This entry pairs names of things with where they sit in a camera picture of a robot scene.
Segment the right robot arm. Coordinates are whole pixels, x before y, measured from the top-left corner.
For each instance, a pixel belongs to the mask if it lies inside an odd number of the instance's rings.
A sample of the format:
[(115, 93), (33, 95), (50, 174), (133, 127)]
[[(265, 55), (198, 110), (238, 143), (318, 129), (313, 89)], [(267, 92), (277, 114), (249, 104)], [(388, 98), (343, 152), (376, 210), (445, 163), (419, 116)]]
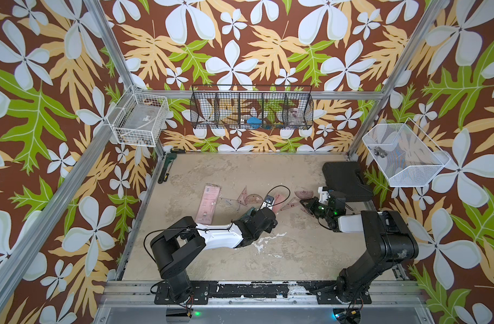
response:
[(313, 291), (318, 302), (333, 298), (341, 304), (363, 301), (372, 282), (392, 267), (419, 255), (418, 243), (396, 211), (361, 211), (347, 215), (344, 194), (322, 191), (319, 197), (302, 199), (303, 209), (335, 233), (362, 233), (366, 250), (351, 266), (340, 271), (334, 284)]

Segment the white mesh basket right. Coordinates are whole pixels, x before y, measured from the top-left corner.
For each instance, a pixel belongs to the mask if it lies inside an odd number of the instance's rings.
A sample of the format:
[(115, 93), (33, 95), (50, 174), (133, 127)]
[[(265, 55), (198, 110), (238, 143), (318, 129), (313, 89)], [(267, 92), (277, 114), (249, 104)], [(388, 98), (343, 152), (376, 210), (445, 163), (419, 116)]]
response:
[[(362, 141), (393, 188), (424, 187), (451, 160), (450, 155), (410, 118), (404, 123), (377, 124)], [(376, 157), (375, 147), (386, 150), (386, 158)]]

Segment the green transparent straight ruler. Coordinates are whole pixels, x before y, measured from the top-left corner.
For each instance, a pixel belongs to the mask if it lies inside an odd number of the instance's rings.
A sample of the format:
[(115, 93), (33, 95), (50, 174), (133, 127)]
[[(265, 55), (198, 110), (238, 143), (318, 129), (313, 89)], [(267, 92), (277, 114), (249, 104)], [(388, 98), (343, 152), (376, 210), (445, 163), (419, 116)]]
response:
[(254, 207), (251, 207), (250, 209), (247, 210), (247, 212), (244, 213), (244, 216), (249, 217), (255, 212), (256, 212), (256, 209)]

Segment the pink transparent protractor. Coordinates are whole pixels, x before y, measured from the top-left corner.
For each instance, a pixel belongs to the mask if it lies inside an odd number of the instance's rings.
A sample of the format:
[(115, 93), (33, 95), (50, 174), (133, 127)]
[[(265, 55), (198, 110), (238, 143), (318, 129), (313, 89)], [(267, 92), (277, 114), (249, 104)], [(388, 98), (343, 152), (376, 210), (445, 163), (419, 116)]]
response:
[(245, 198), (245, 203), (247, 205), (261, 205), (263, 203), (263, 201), (264, 201), (264, 198), (262, 198), (258, 194), (249, 194)]

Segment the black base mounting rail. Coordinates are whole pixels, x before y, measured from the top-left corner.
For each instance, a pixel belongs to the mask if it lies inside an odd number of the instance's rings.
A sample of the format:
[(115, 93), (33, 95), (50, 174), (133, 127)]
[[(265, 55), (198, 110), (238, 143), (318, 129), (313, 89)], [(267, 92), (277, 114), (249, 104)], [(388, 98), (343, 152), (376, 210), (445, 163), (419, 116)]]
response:
[(320, 305), (369, 305), (372, 303), (367, 287), (356, 288), (353, 292), (341, 291), (336, 281), (297, 282), (250, 282), (226, 283), (216, 281), (191, 281), (190, 288), (176, 297), (175, 290), (167, 283), (156, 283), (154, 303), (156, 305), (206, 305), (211, 298), (264, 300), (290, 298), (297, 294), (314, 296)]

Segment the pink transparent triangle ruler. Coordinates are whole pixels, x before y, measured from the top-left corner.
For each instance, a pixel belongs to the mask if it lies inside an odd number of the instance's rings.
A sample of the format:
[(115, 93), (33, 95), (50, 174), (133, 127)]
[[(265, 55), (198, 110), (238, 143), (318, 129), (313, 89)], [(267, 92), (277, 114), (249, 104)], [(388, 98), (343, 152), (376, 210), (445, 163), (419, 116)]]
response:
[(240, 193), (239, 197), (236, 199), (236, 202), (238, 204), (238, 209), (247, 206), (247, 202), (246, 202), (247, 196), (248, 196), (248, 191), (247, 191), (247, 186), (245, 186), (242, 192)]

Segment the black plastic tool case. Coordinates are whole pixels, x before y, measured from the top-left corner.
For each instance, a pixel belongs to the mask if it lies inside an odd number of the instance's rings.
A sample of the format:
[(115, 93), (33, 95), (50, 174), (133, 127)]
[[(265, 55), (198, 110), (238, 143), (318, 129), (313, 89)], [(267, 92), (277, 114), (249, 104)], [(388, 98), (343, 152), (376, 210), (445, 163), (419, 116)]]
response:
[(345, 195), (346, 202), (371, 201), (373, 191), (362, 178), (362, 170), (357, 162), (326, 162), (322, 167), (326, 186)]

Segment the pink ruler set pouch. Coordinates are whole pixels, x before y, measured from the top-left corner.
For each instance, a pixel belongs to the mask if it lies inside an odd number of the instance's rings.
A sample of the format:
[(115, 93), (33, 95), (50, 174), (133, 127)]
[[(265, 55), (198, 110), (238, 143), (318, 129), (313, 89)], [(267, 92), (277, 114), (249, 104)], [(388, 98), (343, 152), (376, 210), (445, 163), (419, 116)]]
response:
[(204, 225), (212, 224), (220, 191), (221, 187), (218, 185), (205, 185), (198, 212), (196, 214), (196, 223)]
[(284, 203), (287, 201), (287, 199), (289, 198), (289, 196), (286, 194), (277, 194), (275, 196), (275, 201), (274, 201), (274, 205), (272, 206), (272, 211), (275, 213), (275, 214), (278, 214), (279, 211), (281, 210), (281, 208), (283, 207)]

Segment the green black pipe wrench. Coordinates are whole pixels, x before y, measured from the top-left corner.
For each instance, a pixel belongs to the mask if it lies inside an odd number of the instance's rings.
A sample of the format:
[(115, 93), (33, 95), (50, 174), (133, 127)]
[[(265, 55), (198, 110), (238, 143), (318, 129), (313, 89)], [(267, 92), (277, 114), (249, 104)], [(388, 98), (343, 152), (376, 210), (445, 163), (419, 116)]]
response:
[(164, 158), (164, 165), (161, 170), (161, 173), (159, 175), (158, 179), (158, 184), (162, 184), (163, 182), (167, 181), (167, 178), (169, 177), (169, 170), (173, 164), (173, 162), (176, 160), (177, 154), (176, 153), (167, 153), (165, 158)]

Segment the clear transparent triangle ruler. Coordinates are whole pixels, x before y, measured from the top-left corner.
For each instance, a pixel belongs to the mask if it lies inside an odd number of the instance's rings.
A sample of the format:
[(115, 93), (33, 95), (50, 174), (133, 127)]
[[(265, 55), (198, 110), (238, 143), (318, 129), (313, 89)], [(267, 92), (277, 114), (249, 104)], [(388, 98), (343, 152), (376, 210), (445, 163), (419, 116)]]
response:
[(232, 207), (240, 206), (240, 203), (236, 199), (221, 197), (220, 200)]

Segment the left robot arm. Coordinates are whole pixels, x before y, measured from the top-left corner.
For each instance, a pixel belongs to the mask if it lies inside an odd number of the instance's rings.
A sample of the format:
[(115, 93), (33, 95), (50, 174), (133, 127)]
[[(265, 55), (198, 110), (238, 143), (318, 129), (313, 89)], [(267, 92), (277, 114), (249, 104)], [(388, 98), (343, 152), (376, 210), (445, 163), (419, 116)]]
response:
[(194, 289), (186, 269), (202, 251), (248, 247), (277, 224), (272, 209), (262, 207), (248, 210), (228, 225), (198, 224), (187, 216), (167, 229), (153, 231), (156, 236), (145, 250), (159, 270), (158, 291), (166, 288), (168, 299), (175, 304), (189, 301)]

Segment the small dark object in basket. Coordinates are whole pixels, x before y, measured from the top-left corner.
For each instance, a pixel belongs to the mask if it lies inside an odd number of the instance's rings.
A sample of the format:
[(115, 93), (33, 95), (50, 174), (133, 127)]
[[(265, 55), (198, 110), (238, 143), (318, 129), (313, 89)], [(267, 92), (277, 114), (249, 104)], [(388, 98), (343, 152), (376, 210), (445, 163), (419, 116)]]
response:
[(375, 147), (373, 149), (373, 153), (376, 157), (380, 158), (386, 158), (386, 156), (388, 155), (388, 152), (380, 147)]

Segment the blue object in basket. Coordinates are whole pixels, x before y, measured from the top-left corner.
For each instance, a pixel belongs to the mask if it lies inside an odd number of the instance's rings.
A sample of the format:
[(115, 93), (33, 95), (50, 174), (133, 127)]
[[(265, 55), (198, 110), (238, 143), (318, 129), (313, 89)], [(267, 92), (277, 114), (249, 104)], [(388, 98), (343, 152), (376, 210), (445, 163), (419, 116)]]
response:
[(259, 120), (257, 117), (250, 117), (247, 120), (247, 124), (249, 125), (250, 129), (258, 129), (263, 125), (263, 121)]

